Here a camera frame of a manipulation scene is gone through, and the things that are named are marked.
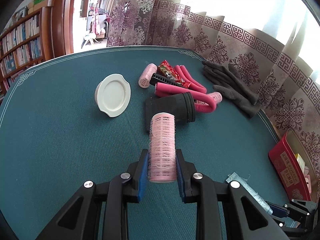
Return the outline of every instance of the pink foam hair roller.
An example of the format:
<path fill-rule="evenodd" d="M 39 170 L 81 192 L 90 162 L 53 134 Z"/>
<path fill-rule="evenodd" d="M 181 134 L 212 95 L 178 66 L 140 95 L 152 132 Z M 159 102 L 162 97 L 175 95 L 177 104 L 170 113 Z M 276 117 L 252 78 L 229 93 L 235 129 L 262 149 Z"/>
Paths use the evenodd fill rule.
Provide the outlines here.
<path fill-rule="evenodd" d="M 177 179 L 174 115 L 155 114 L 150 126 L 149 180 L 167 183 Z"/>
<path fill-rule="evenodd" d="M 186 69 L 186 67 L 184 65 L 176 65 L 174 67 L 174 70 L 179 74 L 179 76 L 181 78 L 183 78 L 186 82 L 190 82 L 191 85 L 189 87 L 189 89 L 194 90 L 194 91 L 198 91 L 201 93 L 207 93 L 207 89 L 201 85 L 199 82 L 197 82 L 196 80 L 194 80 L 191 75 L 189 74 L 188 70 Z"/>
<path fill-rule="evenodd" d="M 150 86 L 149 82 L 153 73 L 157 72 L 157 66 L 153 63 L 149 64 L 142 72 L 139 78 L 139 86 L 142 88 L 148 88 Z"/>
<path fill-rule="evenodd" d="M 214 110 L 216 110 L 217 103 L 212 97 L 208 96 L 207 94 L 189 90 L 182 87 L 172 86 L 169 84 L 158 82 L 156 84 L 155 95 L 157 97 L 164 97 L 164 96 L 175 95 L 175 94 L 180 94 L 185 92 L 190 92 L 194 100 L 199 100 L 201 102 L 207 103 L 207 105 L 195 103 L 195 108 L 197 112 L 211 113 Z"/>
<path fill-rule="evenodd" d="M 209 93 L 207 95 L 209 97 L 212 97 L 217 104 L 219 104 L 222 101 L 222 95 L 219 92 L 213 92 L 213 93 Z M 207 105 L 207 103 L 201 102 L 199 100 L 196 100 L 195 103 L 201 104 L 201 105 Z"/>

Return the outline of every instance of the white ceramic dish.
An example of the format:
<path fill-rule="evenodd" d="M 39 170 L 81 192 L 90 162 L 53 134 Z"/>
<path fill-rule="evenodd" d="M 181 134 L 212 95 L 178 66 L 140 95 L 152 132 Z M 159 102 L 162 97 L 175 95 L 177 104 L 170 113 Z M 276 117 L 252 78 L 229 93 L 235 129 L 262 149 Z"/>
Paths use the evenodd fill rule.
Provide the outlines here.
<path fill-rule="evenodd" d="M 94 98 L 100 111 L 116 117 L 127 108 L 131 96 L 130 84 L 120 74 L 107 76 L 96 88 Z"/>

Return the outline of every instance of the snack wrapper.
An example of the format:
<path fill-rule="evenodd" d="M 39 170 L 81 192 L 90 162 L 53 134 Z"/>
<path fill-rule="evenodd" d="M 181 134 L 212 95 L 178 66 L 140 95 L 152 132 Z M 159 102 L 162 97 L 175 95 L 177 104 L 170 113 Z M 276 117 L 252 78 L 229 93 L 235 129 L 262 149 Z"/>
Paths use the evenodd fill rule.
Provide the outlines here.
<path fill-rule="evenodd" d="M 189 88 L 191 83 L 185 82 L 178 73 L 174 70 L 173 67 L 170 66 L 170 64 L 164 60 L 161 62 L 161 64 L 158 66 L 158 71 L 165 77 L 169 78 L 170 80 L 182 85 L 184 88 Z"/>

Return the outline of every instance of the black plastic cup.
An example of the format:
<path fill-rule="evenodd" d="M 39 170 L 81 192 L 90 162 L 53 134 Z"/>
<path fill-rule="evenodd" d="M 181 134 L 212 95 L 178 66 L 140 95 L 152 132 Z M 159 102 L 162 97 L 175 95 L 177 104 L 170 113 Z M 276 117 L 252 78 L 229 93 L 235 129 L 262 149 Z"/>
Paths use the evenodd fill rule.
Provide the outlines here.
<path fill-rule="evenodd" d="M 190 92 L 163 98 L 147 98 L 146 130 L 150 130 L 152 117 L 158 113 L 174 115 L 175 122 L 194 122 L 196 120 L 195 102 Z"/>

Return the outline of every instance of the green table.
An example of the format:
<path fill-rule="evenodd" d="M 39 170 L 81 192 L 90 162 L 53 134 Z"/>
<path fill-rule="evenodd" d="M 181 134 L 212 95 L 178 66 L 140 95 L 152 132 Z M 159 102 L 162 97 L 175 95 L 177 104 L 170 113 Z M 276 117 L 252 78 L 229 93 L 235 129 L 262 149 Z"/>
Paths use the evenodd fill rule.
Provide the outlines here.
<path fill-rule="evenodd" d="M 0 210 L 20 240 L 35 239 L 86 180 L 109 181 L 148 148 L 144 100 L 154 87 L 142 89 L 138 79 L 146 65 L 164 59 L 185 65 L 213 91 L 199 55 L 157 46 L 67 55 L 27 70 L 10 88 L 0 107 Z M 112 73 L 131 86 L 129 105 L 115 118 L 94 101 L 95 88 Z M 215 112 L 176 126 L 176 148 L 199 172 L 219 182 L 234 171 L 250 175 L 249 185 L 264 199 L 284 204 L 268 159 L 275 144 L 263 113 L 248 119 L 227 99 Z M 131 240 L 194 239 L 195 217 L 196 205 L 181 202 L 177 183 L 148 183 L 142 202 L 129 205 L 129 234 Z"/>

